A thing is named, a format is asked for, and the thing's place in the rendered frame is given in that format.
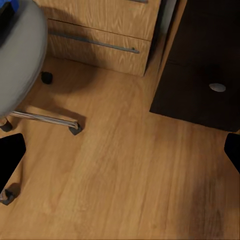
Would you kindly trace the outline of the folder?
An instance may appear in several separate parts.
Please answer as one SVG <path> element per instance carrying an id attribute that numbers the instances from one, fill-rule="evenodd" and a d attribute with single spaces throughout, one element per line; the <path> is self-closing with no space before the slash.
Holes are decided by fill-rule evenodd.
<path id="1" fill-rule="evenodd" d="M 17 0 L 0 0 L 0 36 L 19 8 Z"/>

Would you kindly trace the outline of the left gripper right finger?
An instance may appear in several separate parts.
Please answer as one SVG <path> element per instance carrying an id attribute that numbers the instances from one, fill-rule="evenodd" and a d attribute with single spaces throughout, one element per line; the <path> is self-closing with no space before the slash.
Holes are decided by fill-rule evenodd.
<path id="1" fill-rule="evenodd" d="M 240 135 L 229 133 L 227 135 L 224 151 L 240 173 Z"/>

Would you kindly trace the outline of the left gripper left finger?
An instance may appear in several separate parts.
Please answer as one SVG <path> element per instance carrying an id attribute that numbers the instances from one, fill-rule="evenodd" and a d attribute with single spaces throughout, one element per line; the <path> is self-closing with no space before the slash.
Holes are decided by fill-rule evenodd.
<path id="1" fill-rule="evenodd" d="M 26 153 L 22 133 L 0 138 L 0 193 Z"/>

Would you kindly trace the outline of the swivel chair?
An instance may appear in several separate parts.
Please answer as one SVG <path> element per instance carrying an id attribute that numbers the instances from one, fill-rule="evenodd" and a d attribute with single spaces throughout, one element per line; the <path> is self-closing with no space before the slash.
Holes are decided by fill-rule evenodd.
<path id="1" fill-rule="evenodd" d="M 0 35 L 0 129 L 12 130 L 6 117 L 68 125 L 77 135 L 82 127 L 77 121 L 48 117 L 15 110 L 27 96 L 39 74 L 45 84 L 52 83 L 52 74 L 42 65 L 47 52 L 48 24 L 41 8 L 33 0 L 17 0 L 18 10 Z M 15 194 L 3 188 L 0 202 L 9 205 Z"/>

